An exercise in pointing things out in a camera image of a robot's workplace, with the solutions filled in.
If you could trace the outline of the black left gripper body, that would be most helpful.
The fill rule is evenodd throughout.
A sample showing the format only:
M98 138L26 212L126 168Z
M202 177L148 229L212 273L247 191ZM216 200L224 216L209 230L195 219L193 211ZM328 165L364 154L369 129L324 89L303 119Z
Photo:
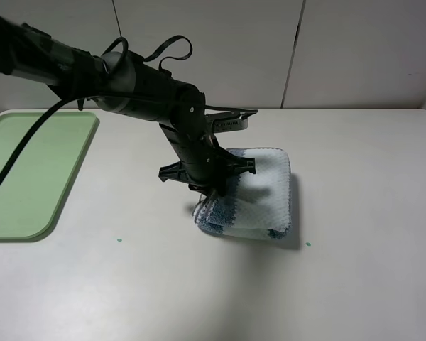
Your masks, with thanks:
M192 191L226 195L227 181L242 173L256 172L254 158L235 156L223 149L211 134L192 140L186 134L160 125L179 161L159 169L161 181L185 183Z

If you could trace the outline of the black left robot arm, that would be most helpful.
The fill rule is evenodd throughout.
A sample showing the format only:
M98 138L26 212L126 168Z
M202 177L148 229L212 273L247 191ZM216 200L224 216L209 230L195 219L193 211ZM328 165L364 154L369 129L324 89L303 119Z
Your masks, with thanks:
M37 130L61 107L76 102L83 109L92 100L107 112L159 124L177 154L178 162L159 170L163 181L185 183L204 195L226 192L229 178L254 173L253 158L235 156L223 149L216 133L245 129L250 109L213 107L204 93L173 78L161 60L165 46L150 57L129 50L117 38L100 56L73 48L27 24L17 25L0 16L0 74L47 85L58 102L44 113L17 145L2 171L0 185Z

